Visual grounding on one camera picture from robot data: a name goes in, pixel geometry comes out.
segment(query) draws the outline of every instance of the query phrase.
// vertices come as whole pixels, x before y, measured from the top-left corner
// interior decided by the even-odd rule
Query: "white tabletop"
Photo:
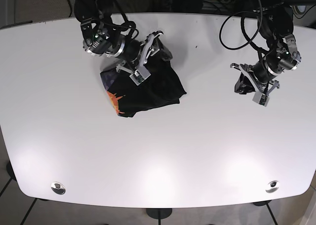
[[[71,203],[179,208],[248,203],[305,192],[316,169],[315,36],[295,27],[302,63],[277,80],[265,108],[234,93],[255,64],[251,47],[225,50],[225,17],[130,14],[139,40],[162,30],[187,95],[179,105],[118,117],[100,79],[113,60],[82,49],[80,25],[64,19],[0,31],[0,125],[20,189]],[[121,23],[120,16],[113,16]],[[224,42],[245,42],[240,19]],[[247,20],[249,35],[256,21]],[[266,47],[257,37],[257,45]],[[267,193],[266,186],[280,188]],[[52,182],[66,188],[55,194]]]

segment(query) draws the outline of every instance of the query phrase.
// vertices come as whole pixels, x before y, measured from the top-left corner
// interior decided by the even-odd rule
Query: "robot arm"
[[[250,1],[254,11],[257,11],[256,0]],[[258,52],[259,61],[254,66],[233,63],[231,67],[241,71],[235,92],[239,94],[255,92],[253,101],[266,106],[269,94],[275,88],[279,88],[279,82],[273,79],[285,70],[295,70],[301,62],[301,56],[293,35],[291,7],[284,4],[282,0],[261,0],[261,2],[264,15],[260,34],[266,40],[269,50],[257,47],[252,42],[250,45]],[[241,19],[241,29],[245,38],[250,40],[245,33],[244,17]]]
[[[123,16],[124,23],[114,24],[111,19],[114,4]],[[130,73],[136,85],[141,84],[151,74],[144,66],[149,56],[162,52],[164,61],[172,59],[171,52],[161,43],[162,32],[154,32],[143,42],[136,40],[136,24],[129,21],[116,0],[75,0],[75,17],[81,23],[83,47],[92,55],[116,57],[120,59],[117,69]]]

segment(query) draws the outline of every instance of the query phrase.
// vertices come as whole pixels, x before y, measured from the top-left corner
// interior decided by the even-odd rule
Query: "black fabric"
[[[140,111],[179,104],[180,97],[186,94],[170,62],[150,57],[145,66],[151,76],[138,86],[125,71],[111,69],[100,74],[119,116],[133,117]]]

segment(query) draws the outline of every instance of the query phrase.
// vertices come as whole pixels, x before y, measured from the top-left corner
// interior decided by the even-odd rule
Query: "orange graphic print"
[[[116,94],[110,93],[108,91],[107,91],[107,93],[110,97],[111,103],[112,103],[115,111],[117,112],[117,114],[119,114],[119,113],[124,114],[124,112],[119,111],[119,99],[121,99],[123,96],[117,98]]]

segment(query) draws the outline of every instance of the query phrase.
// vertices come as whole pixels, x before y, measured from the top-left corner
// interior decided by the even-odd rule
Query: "floor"
[[[145,12],[148,0],[118,0],[126,12]],[[34,22],[66,18],[69,7],[66,0],[16,0],[15,22]],[[316,19],[316,9],[295,23],[307,26]],[[9,176],[5,145],[0,134],[0,189]],[[316,186],[316,177],[312,182]],[[299,225],[309,204],[313,190],[306,193],[272,201],[270,203],[279,225]],[[25,196],[14,181],[0,199],[0,224],[18,225],[22,221],[33,198]],[[156,225],[144,209],[87,206],[55,201],[37,201],[25,225]],[[242,204],[222,207],[174,209],[163,225],[272,225],[266,207]]]

